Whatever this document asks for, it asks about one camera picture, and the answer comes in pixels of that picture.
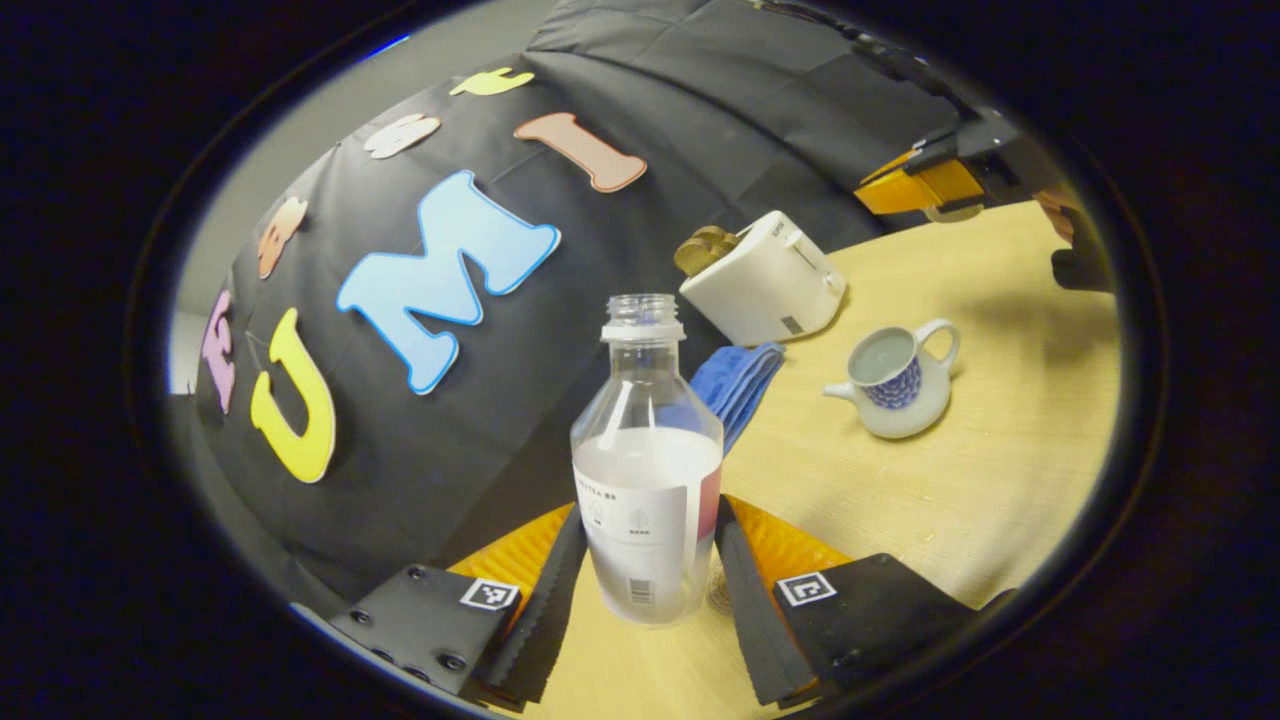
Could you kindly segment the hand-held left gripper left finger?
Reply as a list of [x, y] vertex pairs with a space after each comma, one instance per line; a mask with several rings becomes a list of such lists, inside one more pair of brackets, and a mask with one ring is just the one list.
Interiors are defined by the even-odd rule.
[[332, 618], [388, 667], [477, 705], [538, 703], [559, 657], [588, 548], [567, 503], [449, 568], [411, 564]]

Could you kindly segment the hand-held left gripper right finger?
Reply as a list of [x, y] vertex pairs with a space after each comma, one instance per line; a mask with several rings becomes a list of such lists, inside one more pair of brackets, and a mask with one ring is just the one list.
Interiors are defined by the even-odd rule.
[[781, 708], [860, 691], [1014, 594], [969, 607], [891, 553], [849, 557], [731, 495], [716, 546], [753, 691]]

